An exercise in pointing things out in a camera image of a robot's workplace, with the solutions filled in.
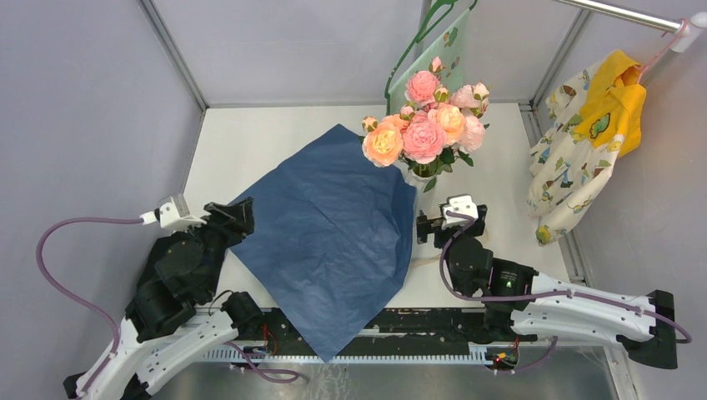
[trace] flower bouquet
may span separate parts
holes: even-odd
[[[489,90],[479,82],[450,95],[440,83],[444,69],[436,57],[428,71],[415,73],[406,85],[408,102],[400,113],[381,122],[366,117],[366,135],[360,137],[364,155],[374,165],[406,163],[409,171],[429,180],[425,192],[434,188],[437,175],[451,173],[458,159],[474,166],[469,154],[481,147],[489,127],[479,121],[489,106]]]

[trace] gray wall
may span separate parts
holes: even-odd
[[[707,11],[704,0],[624,0],[627,7],[672,18]],[[647,62],[668,37],[645,27],[593,16],[553,88],[616,48]],[[634,365],[641,398],[704,398],[707,358],[707,35],[649,87],[641,146],[616,165],[614,176],[575,229],[597,287],[676,296],[677,318],[695,344],[678,348],[679,369]]]
[[[64,218],[135,218],[177,192],[199,117],[136,1],[0,1],[0,398],[64,398],[64,377],[110,338],[43,280],[39,236]],[[159,234],[66,227],[45,255],[119,318]]]
[[[428,43],[471,2],[460,0]],[[272,105],[382,103],[385,82],[418,30],[424,2],[155,3],[209,103]],[[493,85],[493,101],[527,100],[575,14],[550,0],[479,1],[469,18],[462,63],[467,78]]]

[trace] flower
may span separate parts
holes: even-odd
[[[430,110],[427,116],[430,121],[438,123],[447,133],[447,145],[454,144],[464,133],[466,119],[462,112],[451,104],[439,104],[439,107],[436,110]]]
[[[486,88],[486,85],[483,83],[479,82],[476,85],[474,85],[474,99],[479,100],[481,102],[480,107],[476,107],[477,112],[476,116],[481,118],[484,113],[486,113],[486,108],[489,107],[489,96],[491,93],[489,90]]]
[[[374,117],[368,116],[361,122],[361,126],[364,127],[364,131],[372,132],[378,126],[378,120]]]
[[[403,106],[400,108],[400,117],[405,120],[409,121],[413,119],[413,116],[415,115],[415,110],[410,107],[410,106]]]
[[[473,86],[464,85],[458,91],[454,92],[449,99],[449,104],[459,108],[479,108],[481,107],[481,100],[474,98]]]
[[[406,94],[410,100],[424,104],[434,101],[434,91],[437,90],[439,80],[430,71],[415,73],[408,81]]]
[[[435,57],[429,64],[429,71],[431,73],[441,73],[444,67],[442,66],[442,60],[439,57]]]
[[[392,122],[383,121],[366,135],[362,148],[364,156],[376,167],[387,167],[400,157],[403,135]]]
[[[449,90],[446,87],[440,87],[434,91],[434,100],[438,103],[446,103],[449,98]]]
[[[400,114],[388,115],[387,117],[383,118],[383,122],[392,123],[400,131],[400,133],[405,132],[405,129],[407,129],[408,125],[410,124],[410,121],[405,121],[404,119],[402,119],[400,117]]]
[[[423,123],[427,121],[427,112],[423,110],[419,110],[415,112],[415,115],[413,116],[413,119],[410,121],[410,123]]]
[[[466,129],[464,129],[464,132],[459,137],[457,144],[459,145],[459,150],[465,153],[471,153],[481,147],[486,129],[481,121],[474,115],[469,113],[465,113],[464,115],[466,117]]]
[[[485,100],[489,98],[490,95],[491,92],[489,92],[489,89],[483,83],[479,82],[474,85],[474,98],[477,100]]]
[[[411,123],[403,135],[405,156],[420,164],[429,164],[442,152],[447,133],[432,121]]]

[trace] pink hanger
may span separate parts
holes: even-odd
[[[667,52],[669,48],[673,47],[673,45],[675,44],[675,42],[677,42],[678,40],[680,40],[680,38],[683,36],[683,32],[684,32],[684,30],[687,28],[687,26],[688,26],[688,24],[689,24],[689,21],[688,21],[686,18],[681,18],[680,21],[682,21],[682,25],[680,26],[680,30],[675,34],[675,36],[674,36],[673,39],[670,41],[670,43],[668,43],[667,46],[663,47],[663,50],[660,50],[660,52],[659,52],[658,54],[654,55],[653,58],[651,58],[650,61],[648,61],[648,63],[645,64],[644,67],[640,70],[640,71],[641,71],[641,74],[639,75],[639,81],[638,81],[638,83],[640,83],[640,80],[641,80],[641,78],[643,77],[643,74],[646,73],[648,70],[650,70],[650,69],[655,65],[655,63],[656,63],[661,57],[663,57],[663,55],[665,54],[665,52]]]

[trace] enclosure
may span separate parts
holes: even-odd
[[[100,317],[38,273],[32,254],[47,228],[73,217],[135,218],[174,193],[184,193],[199,214],[204,204],[232,202],[337,124],[365,134],[365,116],[389,113],[386,81],[434,3],[2,0],[0,393],[65,398],[64,379],[87,371],[110,340]],[[459,0],[413,43],[400,72],[472,3]],[[680,18],[707,11],[698,0],[616,6],[478,1],[465,24],[461,68],[466,83],[490,87],[490,127],[472,153],[474,167],[455,164],[440,176],[431,201],[468,193],[488,204],[484,246],[559,280],[635,296],[673,293],[676,321],[694,337],[677,347],[678,369],[647,367],[600,343],[560,340],[543,366],[509,377],[471,362],[293,358],[275,364],[308,383],[274,385],[195,362],[154,398],[702,398],[707,35],[654,65],[640,146],[617,162],[567,236],[539,246],[539,219],[525,209],[530,149],[553,127],[545,99],[615,49],[648,63],[680,35]],[[78,224],[52,236],[44,257],[59,282],[120,320],[151,246],[165,235],[156,225]],[[431,244],[412,253],[439,256]],[[249,292],[260,308],[278,306],[231,252],[223,265],[216,293]],[[386,306],[466,307],[449,296],[434,265],[412,264]],[[541,358],[548,343],[522,343],[525,363]]]

